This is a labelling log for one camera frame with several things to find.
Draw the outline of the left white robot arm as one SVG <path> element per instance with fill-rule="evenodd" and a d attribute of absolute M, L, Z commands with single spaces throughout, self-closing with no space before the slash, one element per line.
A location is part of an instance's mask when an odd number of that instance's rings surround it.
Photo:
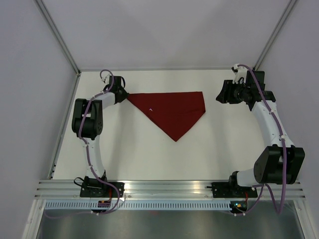
<path fill-rule="evenodd" d="M 74 102 L 71 127 L 82 141 L 88 166 L 86 176 L 82 179 L 81 190 L 91 190 L 97 197 L 106 196 L 110 187 L 100 150 L 103 110 L 128 98 L 129 93 L 125 86 L 124 77 L 110 75 L 109 83 L 102 92 L 91 99 L 77 98 Z"/>

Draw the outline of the dark red cloth napkin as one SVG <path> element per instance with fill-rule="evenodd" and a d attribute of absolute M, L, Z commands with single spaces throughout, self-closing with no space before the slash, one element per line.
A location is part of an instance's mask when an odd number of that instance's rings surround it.
<path fill-rule="evenodd" d="M 203 92 L 138 93 L 128 100 L 175 142 L 206 112 Z"/>

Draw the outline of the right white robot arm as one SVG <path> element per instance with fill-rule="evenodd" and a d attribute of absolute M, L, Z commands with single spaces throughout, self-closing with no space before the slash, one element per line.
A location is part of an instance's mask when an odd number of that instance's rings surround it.
<path fill-rule="evenodd" d="M 246 187 L 257 184 L 294 184 L 305 151 L 290 140 L 277 111 L 276 98 L 265 89 L 263 71 L 249 71 L 235 66 L 233 80 L 225 80 L 216 100 L 222 104 L 245 103 L 256 118 L 262 133 L 265 149 L 253 168 L 235 171 L 229 178 L 227 190 L 238 197 Z"/>

